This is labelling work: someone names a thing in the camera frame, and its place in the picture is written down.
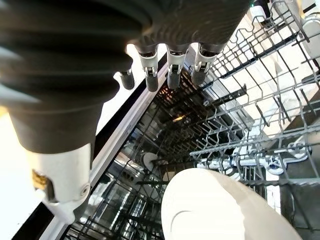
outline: metal rack tine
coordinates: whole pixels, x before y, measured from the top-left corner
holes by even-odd
[[[301,94],[302,94],[302,96],[303,96],[306,104],[307,104],[308,107],[310,108],[310,110],[313,112],[313,114],[314,114],[315,116],[317,116],[316,111],[315,111],[314,108],[311,106],[310,101],[308,100],[308,98],[307,98],[307,96],[306,96],[306,94],[305,94],[305,92],[304,92],[304,90],[303,90],[302,88],[300,88],[300,92],[301,92]]]
[[[288,115],[288,113],[287,113],[287,111],[286,111],[286,109],[285,109],[285,107],[284,107],[284,105],[283,105],[283,103],[281,101],[280,96],[277,96],[276,99],[278,100],[279,105],[281,107],[281,111],[284,112],[286,119],[288,119],[288,121],[291,122],[291,118],[289,117],[289,115]]]
[[[257,102],[255,102],[255,107],[256,107],[256,109],[258,110],[258,112],[260,113],[260,116],[261,116],[261,118],[263,119],[264,124],[265,124],[267,127],[270,127],[270,124],[267,122],[267,120],[266,120],[263,112],[261,111],[260,107],[258,106],[258,103],[257,103]]]

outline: wire rack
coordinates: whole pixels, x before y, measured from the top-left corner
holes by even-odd
[[[164,239],[166,185],[189,168],[242,182],[303,239],[320,238],[319,65],[306,51],[318,34],[307,36],[284,1],[270,12],[268,24],[242,20],[202,86],[192,66],[178,90],[162,86],[64,239]],[[157,154],[152,169],[145,152]]]

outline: white plate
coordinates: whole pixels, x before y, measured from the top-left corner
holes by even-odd
[[[165,240],[301,240],[258,194],[201,168],[181,171],[170,181],[161,222]]]

